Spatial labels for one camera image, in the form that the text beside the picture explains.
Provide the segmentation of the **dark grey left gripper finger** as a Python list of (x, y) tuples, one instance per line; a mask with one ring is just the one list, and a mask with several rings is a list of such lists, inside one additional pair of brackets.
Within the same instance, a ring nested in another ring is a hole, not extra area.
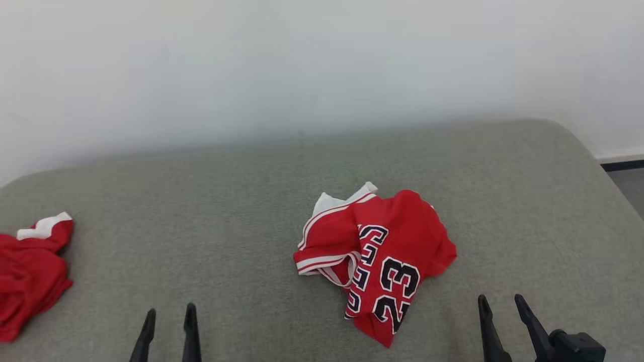
[(194, 303), (188, 303), (184, 318), (185, 341), (183, 348), (183, 362), (202, 362), (202, 349), (200, 343), (198, 318)]
[(154, 339), (156, 321), (156, 310), (150, 309), (145, 321), (143, 322), (142, 329), (136, 340), (135, 347), (129, 358), (129, 362), (147, 362), (149, 356), (149, 346)]

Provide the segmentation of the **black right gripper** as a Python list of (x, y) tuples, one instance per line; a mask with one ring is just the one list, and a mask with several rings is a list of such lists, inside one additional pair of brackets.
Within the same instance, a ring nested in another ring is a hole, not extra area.
[[(522, 323), (528, 330), (536, 361), (598, 361), (605, 359), (606, 348), (584, 332), (568, 334), (555, 330), (549, 335), (531, 311), (521, 294), (515, 294), (515, 304)], [(485, 362), (511, 362), (512, 357), (502, 346), (493, 323), (493, 312), (484, 294), (477, 300), (480, 318), (481, 345)]]

